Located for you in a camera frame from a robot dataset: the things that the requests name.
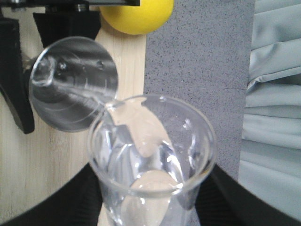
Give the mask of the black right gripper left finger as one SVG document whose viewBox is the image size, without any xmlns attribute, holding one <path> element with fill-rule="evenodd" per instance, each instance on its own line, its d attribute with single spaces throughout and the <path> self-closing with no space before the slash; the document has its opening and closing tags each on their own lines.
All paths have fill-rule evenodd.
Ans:
<svg viewBox="0 0 301 226">
<path fill-rule="evenodd" d="M 96 174 L 86 164 L 67 184 L 3 226 L 96 226 L 103 200 Z"/>
</svg>

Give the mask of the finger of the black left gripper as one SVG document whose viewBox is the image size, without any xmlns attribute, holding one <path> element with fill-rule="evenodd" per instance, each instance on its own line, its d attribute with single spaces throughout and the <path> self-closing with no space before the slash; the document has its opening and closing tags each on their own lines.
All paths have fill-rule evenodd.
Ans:
<svg viewBox="0 0 301 226">
<path fill-rule="evenodd" d="M 0 91 L 18 128 L 34 131 L 34 117 L 28 98 L 29 76 L 23 73 L 19 22 L 0 19 Z"/>
</svg>

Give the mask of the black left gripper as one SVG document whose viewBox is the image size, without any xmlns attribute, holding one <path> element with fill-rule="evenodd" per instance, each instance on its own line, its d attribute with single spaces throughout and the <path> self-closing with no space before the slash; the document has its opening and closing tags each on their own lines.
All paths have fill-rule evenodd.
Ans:
<svg viewBox="0 0 301 226">
<path fill-rule="evenodd" d="M 43 47 L 71 36 L 95 39 L 101 28 L 100 13 L 97 11 L 79 12 L 89 6 L 140 6 L 140 0 L 0 0 L 1 7 L 56 8 L 72 6 L 78 12 L 33 13 Z"/>
</svg>

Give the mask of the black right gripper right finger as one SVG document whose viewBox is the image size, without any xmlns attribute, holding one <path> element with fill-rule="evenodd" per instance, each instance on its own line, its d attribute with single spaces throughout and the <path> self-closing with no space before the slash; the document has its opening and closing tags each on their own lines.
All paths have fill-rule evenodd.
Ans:
<svg viewBox="0 0 301 226">
<path fill-rule="evenodd" d="M 257 198 L 215 165 L 201 184 L 196 212 L 202 226 L 299 226 L 300 221 Z"/>
</svg>

